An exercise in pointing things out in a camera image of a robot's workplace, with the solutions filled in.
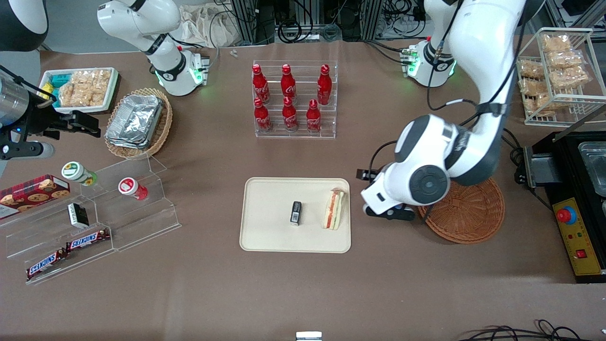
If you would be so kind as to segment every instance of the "small bottle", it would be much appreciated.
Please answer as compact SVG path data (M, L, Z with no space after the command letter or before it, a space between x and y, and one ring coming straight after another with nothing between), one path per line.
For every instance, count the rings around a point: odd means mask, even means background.
M255 98L255 120L257 121L257 127L262 133L269 133L272 129L271 120L269 119L269 113L267 108L263 105L263 101L260 98Z
M280 85L282 86L282 94L284 97L290 97L293 100L293 103L295 103L297 99L296 82L295 78L290 73L290 65L288 64L282 65L282 80L280 80Z
M80 162L71 161L61 169L64 178L80 183L83 186L92 186L97 182L97 174L84 168Z
M147 188L133 178L124 178L118 184L118 191L137 200L147 198Z
M269 85L259 64L253 65L253 87L255 87L255 94L263 103L269 102Z
M307 130L310 133L320 132L320 109L316 100L309 101L309 109L307 109Z
M299 124L297 123L297 110L293 107L293 100L290 97L284 97L282 116L284 117L284 124L286 125L287 132L294 133L299 129Z
M333 81L330 79L330 68L328 64L320 67L320 77L318 78L318 102L321 106L327 106L330 101L330 92L333 89Z

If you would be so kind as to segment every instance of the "aluminum foil container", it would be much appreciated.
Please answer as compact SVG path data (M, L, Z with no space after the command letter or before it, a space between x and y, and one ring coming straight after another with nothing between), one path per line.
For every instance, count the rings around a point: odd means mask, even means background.
M162 100L158 97L127 96L118 107L105 138L115 146L148 148L161 111Z

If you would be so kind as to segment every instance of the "white bottle with red label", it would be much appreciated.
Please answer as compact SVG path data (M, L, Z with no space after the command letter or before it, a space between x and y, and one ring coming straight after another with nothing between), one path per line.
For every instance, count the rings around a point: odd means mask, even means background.
M290 65L282 65L282 79L280 80L282 86L282 94L284 97L290 97L293 104L297 101L297 87L296 81L290 72Z
M307 109L307 130L310 133L319 133L321 129L320 109L316 100L309 101L309 109Z
M263 101L260 98L255 98L255 121L257 122L257 128L262 133L269 133L272 129L271 120L269 119L269 113L267 108L263 105Z
M318 102L321 106L327 106L330 101L330 92L333 89L333 81L330 79L330 68L328 64L320 68L320 77L318 78Z
M147 188L133 178L124 178L118 184L118 191L129 197L133 197L137 200L143 200L147 198Z
M255 94L263 103L269 102L269 85L261 72L259 64L253 65L253 87L255 88Z
M282 117L284 117L284 125L286 125L287 132L294 133L299 130L299 123L297 122L297 110L295 107L293 107L293 100L290 97L284 97Z

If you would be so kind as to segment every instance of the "bottle with green label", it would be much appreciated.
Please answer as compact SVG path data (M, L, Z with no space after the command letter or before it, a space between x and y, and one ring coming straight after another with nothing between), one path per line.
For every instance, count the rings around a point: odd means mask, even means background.
M92 186L97 182L97 174L76 161L66 163L61 169L61 175L68 180L81 183L83 186Z

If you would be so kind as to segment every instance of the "red button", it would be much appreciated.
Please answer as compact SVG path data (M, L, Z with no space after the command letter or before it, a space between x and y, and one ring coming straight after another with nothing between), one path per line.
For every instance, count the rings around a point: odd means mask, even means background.
M576 258L587 258L587 253L585 252L585 250L577 250Z
M556 213L556 217L558 218L558 221L563 223L568 223L572 219L570 211L565 208L559 209Z

